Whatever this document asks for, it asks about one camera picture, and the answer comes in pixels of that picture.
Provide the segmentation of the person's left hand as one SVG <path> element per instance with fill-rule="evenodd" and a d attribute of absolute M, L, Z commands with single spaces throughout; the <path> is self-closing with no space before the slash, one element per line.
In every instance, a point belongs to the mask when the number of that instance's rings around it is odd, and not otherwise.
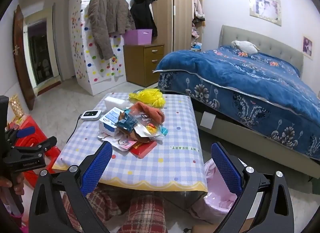
<path fill-rule="evenodd" d="M 24 195 L 24 174 L 20 173 L 17 175 L 15 182 L 11 182 L 9 179 L 0 176 L 0 185 L 1 185 L 1 199 L 4 202 L 5 195 L 3 193 L 3 188 L 11 188 L 14 187 L 14 191 L 16 195 L 22 196 Z"/>

